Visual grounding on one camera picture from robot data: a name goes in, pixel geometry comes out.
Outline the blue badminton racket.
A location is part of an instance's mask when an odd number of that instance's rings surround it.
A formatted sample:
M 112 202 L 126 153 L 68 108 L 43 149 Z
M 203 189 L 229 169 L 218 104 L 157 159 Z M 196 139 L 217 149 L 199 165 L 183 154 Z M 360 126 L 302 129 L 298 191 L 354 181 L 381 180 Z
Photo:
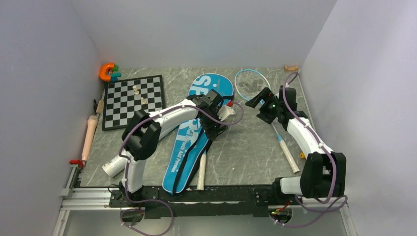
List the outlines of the blue badminton racket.
M 243 69 L 239 71 L 235 75 L 235 85 L 236 85 L 238 94 L 247 101 L 254 98 L 258 93 L 262 91 L 263 88 L 267 87 L 271 89 L 270 83 L 265 78 L 265 76 L 261 74 L 260 72 L 253 70 L 253 69 Z M 279 134 L 279 132 L 277 131 L 273 123 L 271 123 L 271 126 L 273 127 L 277 135 L 278 142 L 281 146 L 281 149 L 285 157 L 287 158 L 292 168 L 293 173 L 294 174 L 299 173 L 300 169 L 298 165 L 296 164 L 294 158 L 292 157 L 284 139 Z
M 207 161 L 207 152 L 204 151 L 201 156 L 200 166 L 199 166 L 199 174 L 198 174 L 198 182 L 197 182 L 197 190 L 199 191 L 204 191 L 204 188 L 205 188 L 206 161 Z

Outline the blue racket cover bag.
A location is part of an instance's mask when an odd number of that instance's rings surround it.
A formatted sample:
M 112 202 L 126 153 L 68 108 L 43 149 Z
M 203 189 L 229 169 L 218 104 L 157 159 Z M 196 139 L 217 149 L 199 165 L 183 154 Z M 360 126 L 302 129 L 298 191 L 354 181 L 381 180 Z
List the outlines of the blue racket cover bag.
M 215 73 L 206 73 L 197 77 L 192 82 L 187 95 L 207 94 L 212 89 L 221 96 L 234 95 L 232 82 L 227 77 Z M 162 187 L 167 193 L 178 196 L 188 188 L 199 169 L 201 155 L 210 145 L 199 119 L 191 119 L 179 125 L 163 178 Z

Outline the white shuttlecock tube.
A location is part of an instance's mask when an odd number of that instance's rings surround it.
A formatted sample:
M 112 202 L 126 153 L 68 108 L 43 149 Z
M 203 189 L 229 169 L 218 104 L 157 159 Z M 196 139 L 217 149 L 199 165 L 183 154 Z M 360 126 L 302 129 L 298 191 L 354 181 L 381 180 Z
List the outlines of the white shuttlecock tube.
M 125 157 L 116 156 L 111 159 L 109 162 L 102 166 L 103 171 L 105 174 L 110 177 L 114 178 L 120 172 L 122 172 L 125 168 L 127 159 Z

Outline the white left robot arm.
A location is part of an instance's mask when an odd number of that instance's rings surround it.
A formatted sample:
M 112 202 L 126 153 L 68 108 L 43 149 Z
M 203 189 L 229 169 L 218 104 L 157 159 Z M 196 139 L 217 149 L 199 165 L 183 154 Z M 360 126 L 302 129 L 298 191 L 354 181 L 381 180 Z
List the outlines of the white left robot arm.
M 197 139 L 204 137 L 204 149 L 228 129 L 229 124 L 219 117 L 220 108 L 232 101 L 234 95 L 222 96 L 215 90 L 207 94 L 193 94 L 180 103 L 157 112 L 147 113 L 138 110 L 128 123 L 122 135 L 119 155 L 127 160 L 124 177 L 122 200 L 130 207 L 141 200 L 143 175 L 146 161 L 157 149 L 158 142 L 173 129 L 185 121 L 198 121 Z

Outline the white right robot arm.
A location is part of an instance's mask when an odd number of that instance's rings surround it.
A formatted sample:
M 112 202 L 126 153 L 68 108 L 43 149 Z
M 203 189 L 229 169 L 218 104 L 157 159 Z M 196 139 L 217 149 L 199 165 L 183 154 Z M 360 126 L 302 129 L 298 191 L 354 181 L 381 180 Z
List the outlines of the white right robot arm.
M 305 198 L 342 197 L 345 190 L 346 157 L 329 148 L 317 135 L 303 111 L 297 110 L 297 92 L 294 88 L 281 86 L 275 95 L 265 87 L 246 106 L 254 108 L 261 104 L 257 117 L 271 124 L 277 120 L 297 142 L 306 156 L 299 177 L 277 178 L 277 187 L 271 190 L 271 198 L 283 204 L 290 195 Z

